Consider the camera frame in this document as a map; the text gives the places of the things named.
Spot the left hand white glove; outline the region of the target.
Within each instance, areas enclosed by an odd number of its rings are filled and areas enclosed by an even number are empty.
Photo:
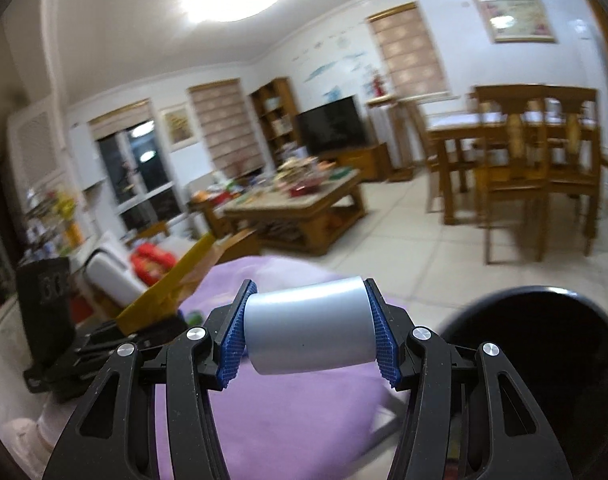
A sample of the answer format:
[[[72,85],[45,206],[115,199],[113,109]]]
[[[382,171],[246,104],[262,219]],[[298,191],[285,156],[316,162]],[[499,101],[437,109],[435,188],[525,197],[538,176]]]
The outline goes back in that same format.
[[[58,403],[50,396],[38,419],[16,418],[1,427],[0,440],[30,479],[41,479],[77,400]]]

